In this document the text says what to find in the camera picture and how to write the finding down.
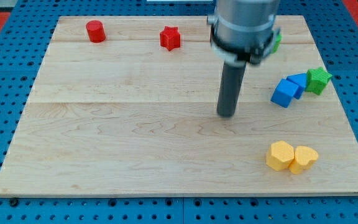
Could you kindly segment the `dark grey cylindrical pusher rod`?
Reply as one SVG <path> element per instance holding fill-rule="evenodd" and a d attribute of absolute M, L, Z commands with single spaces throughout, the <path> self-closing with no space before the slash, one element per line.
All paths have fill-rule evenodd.
<path fill-rule="evenodd" d="M 245 70 L 246 65 L 236 67 L 224 62 L 216 108 L 220 117 L 230 118 L 235 114 Z"/>

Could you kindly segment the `green block behind arm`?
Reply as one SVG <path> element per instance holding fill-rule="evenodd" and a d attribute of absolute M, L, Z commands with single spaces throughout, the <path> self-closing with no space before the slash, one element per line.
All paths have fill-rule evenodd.
<path fill-rule="evenodd" d="M 273 49 L 272 49 L 272 51 L 271 51 L 272 54 L 274 54 L 274 53 L 278 50 L 281 41 L 282 41 L 282 35 L 281 35 L 281 33 L 279 33 L 279 34 L 276 36 L 275 43 L 274 43 Z"/>

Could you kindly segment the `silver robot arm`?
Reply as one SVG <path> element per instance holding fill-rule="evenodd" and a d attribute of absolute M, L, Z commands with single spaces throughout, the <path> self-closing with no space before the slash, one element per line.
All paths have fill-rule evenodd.
<path fill-rule="evenodd" d="M 279 0 L 220 0 L 208 16 L 210 44 L 223 59 L 216 112 L 235 114 L 246 66 L 259 65 L 273 51 L 280 29 L 274 29 Z"/>

